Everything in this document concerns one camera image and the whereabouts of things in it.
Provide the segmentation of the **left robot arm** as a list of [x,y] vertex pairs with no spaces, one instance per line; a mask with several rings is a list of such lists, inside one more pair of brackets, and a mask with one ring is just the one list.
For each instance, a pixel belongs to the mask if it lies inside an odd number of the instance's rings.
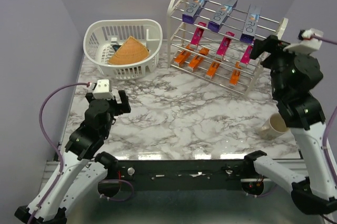
[[117,102],[110,91],[87,93],[88,109],[84,120],[74,130],[65,146],[60,162],[46,185],[25,206],[15,211],[22,223],[66,223],[67,214],[77,200],[103,179],[118,175],[118,159],[99,152],[110,135],[115,118],[131,112],[125,91],[118,92]]

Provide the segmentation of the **silver Rio toothpaste box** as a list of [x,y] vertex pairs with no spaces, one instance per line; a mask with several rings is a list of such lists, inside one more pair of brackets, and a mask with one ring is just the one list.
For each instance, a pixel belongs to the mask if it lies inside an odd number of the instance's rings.
[[182,21],[193,24],[207,0],[191,0],[182,14]]
[[261,15],[262,6],[250,5],[247,17],[244,23],[240,41],[251,44],[255,39],[257,25]]
[[222,5],[220,5],[208,22],[208,29],[218,33],[236,5],[237,0],[226,0]]

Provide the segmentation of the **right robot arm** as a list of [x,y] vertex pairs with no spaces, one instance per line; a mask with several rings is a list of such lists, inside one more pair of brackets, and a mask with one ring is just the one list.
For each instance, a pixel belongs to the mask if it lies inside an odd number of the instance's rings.
[[293,172],[260,150],[244,157],[242,171],[250,178],[257,174],[269,178],[290,194],[302,213],[322,216],[336,211],[336,162],[322,106],[311,94],[323,79],[320,64],[312,56],[323,39],[312,30],[302,30],[299,39],[293,44],[275,35],[257,39],[250,58],[267,53],[261,65],[271,71],[272,97],[299,147],[308,175]]

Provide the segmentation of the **orange toothpaste box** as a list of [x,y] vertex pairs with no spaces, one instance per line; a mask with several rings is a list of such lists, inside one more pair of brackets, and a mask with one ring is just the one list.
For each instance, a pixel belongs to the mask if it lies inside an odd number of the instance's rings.
[[229,81],[230,85],[236,86],[240,78],[240,73],[241,73],[240,62],[236,62],[235,68],[232,71],[232,75]]
[[215,74],[216,74],[216,71],[218,70],[218,67],[220,66],[220,63],[218,62],[213,62],[210,67],[208,68],[206,74],[205,74],[205,77],[207,79],[212,79]]
[[207,56],[209,54],[209,49],[202,48],[199,51],[199,54],[200,54],[200,56],[196,55],[188,65],[188,69],[192,72],[197,70],[200,63],[204,60],[204,56]]
[[194,48],[191,46],[191,44],[188,44],[185,48],[185,50],[181,51],[178,56],[175,58],[173,64],[175,66],[181,67],[186,62],[186,60],[192,55],[192,51],[194,51]]

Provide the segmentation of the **pink toothpaste box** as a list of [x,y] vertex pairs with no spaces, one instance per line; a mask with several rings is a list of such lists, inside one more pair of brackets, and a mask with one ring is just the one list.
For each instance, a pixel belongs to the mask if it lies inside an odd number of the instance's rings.
[[204,29],[202,27],[206,27],[206,24],[204,22],[199,22],[198,27],[196,28],[193,37],[190,42],[190,48],[191,49],[197,49],[199,42],[202,38]]
[[216,51],[216,54],[215,54],[215,59],[218,60],[218,61],[222,61],[225,54],[226,54],[226,51],[227,49],[229,48],[229,45],[231,43],[231,38],[229,38],[229,36],[231,37],[234,37],[234,33],[233,32],[226,32],[225,33],[228,37],[224,37]]
[[248,46],[240,60],[240,65],[246,66],[249,61],[250,61],[250,54],[252,51],[253,47],[252,46]]

